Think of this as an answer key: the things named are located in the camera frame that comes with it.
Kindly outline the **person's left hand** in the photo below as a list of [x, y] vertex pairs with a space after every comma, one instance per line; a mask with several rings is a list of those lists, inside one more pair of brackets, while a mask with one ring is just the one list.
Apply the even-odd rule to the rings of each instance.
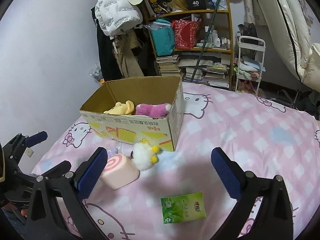
[[27, 218], [28, 217], [28, 210], [27, 209], [18, 209], [15, 205], [11, 202], [1, 203], [1, 210], [3, 211], [6, 217], [11, 218]]

